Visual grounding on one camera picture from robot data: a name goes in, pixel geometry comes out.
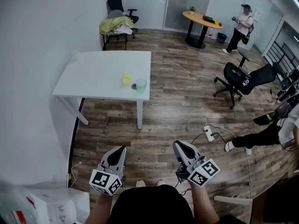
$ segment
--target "wooden floor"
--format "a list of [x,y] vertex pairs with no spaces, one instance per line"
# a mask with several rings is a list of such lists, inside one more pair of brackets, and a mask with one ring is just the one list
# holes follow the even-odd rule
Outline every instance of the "wooden floor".
[[[224,54],[221,49],[225,47],[212,41],[206,42],[204,50],[199,50],[185,43],[185,34],[140,30],[136,33],[136,39],[128,39],[127,50],[151,51],[152,62],[175,62],[197,75],[214,78],[223,77],[227,62],[239,64],[241,56],[237,53]],[[123,50],[124,42],[112,40],[107,49]],[[246,62],[249,72],[265,63],[255,50],[247,52],[247,56],[250,59],[250,62]],[[228,92],[213,97],[213,93],[222,87],[219,82],[195,77],[173,64],[153,63],[150,101],[143,105],[142,130],[136,126],[135,102],[85,100],[83,114],[89,120],[89,125],[80,123],[78,127],[72,164],[82,161],[82,165],[73,169],[77,178],[73,187],[91,192],[92,207],[96,195],[88,185],[91,172],[106,151],[122,145],[128,150],[128,161],[124,169],[127,180],[123,190],[133,188],[140,179],[148,186],[154,186],[160,179],[174,186],[178,181],[175,175],[178,162],[172,149],[173,142],[191,142],[202,132],[206,122],[225,127],[236,136],[265,129],[264,126],[255,125],[253,118],[277,107],[269,92],[274,83],[254,89],[254,103],[248,104],[244,99],[236,99],[234,110],[230,110]],[[252,101],[252,94],[246,98]],[[220,132],[225,141],[232,139],[230,133],[219,128],[212,127],[212,132]],[[207,186],[211,199],[214,195],[250,196],[247,186],[249,169],[243,148],[225,153],[224,142],[220,138],[208,143],[204,135],[194,144],[202,155],[213,158],[221,168],[221,172]],[[279,145],[254,147],[249,157],[251,179],[261,180],[279,176],[286,171],[292,172],[297,167],[296,156],[297,151],[287,152]],[[187,188],[187,182],[177,187],[179,192]],[[252,196],[256,196],[262,189],[252,188]],[[193,209],[191,192],[188,191],[184,197]],[[248,210],[245,207],[212,202],[219,216],[231,213],[242,220],[247,218]]]

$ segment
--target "white sneaker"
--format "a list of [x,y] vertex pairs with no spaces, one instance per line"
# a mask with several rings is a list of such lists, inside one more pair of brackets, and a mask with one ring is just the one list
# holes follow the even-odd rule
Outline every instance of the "white sneaker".
[[136,182],[136,187],[141,188],[141,187],[146,187],[145,182],[143,180],[139,180]]
[[222,49],[222,51],[226,54],[229,54],[228,51],[226,49]]
[[157,182],[157,187],[158,187],[158,186],[161,186],[161,185],[166,185],[166,182],[164,182],[163,180],[159,180],[159,181]]
[[252,149],[251,148],[246,148],[245,147],[245,150],[246,150],[247,155],[252,155]]
[[227,142],[224,149],[225,149],[225,152],[229,152],[231,150],[233,150],[235,148],[235,146],[233,145],[233,142],[230,141],[230,142]]

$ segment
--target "white table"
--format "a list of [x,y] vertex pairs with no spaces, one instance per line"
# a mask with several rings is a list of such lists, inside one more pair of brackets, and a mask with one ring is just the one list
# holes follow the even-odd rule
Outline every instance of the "white table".
[[[58,96],[71,113],[85,125],[87,119],[65,99],[100,98],[133,100],[137,103],[137,128],[142,128],[143,101],[150,99],[150,51],[95,51],[79,53],[78,60],[63,71],[52,95]],[[124,73],[132,84],[139,78],[147,81],[143,94],[121,82]]]

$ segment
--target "yellow blanket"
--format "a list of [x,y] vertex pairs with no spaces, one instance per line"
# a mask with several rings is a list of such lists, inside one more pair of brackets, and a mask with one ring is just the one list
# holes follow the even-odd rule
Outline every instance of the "yellow blanket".
[[110,32],[119,28],[121,25],[127,25],[129,28],[132,28],[134,23],[129,17],[126,16],[106,19],[99,25],[100,34],[102,35],[104,33]]

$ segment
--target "backpack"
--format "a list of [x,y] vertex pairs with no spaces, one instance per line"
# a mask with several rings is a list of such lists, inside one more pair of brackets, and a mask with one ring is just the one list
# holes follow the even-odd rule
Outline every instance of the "backpack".
[[248,29],[248,34],[242,36],[242,42],[243,42],[245,45],[247,45],[247,43],[248,43],[248,41],[249,41],[249,38],[250,38],[250,33],[252,33],[253,29],[254,29],[254,25],[253,25],[253,23],[252,23],[252,25],[251,25],[250,28]]

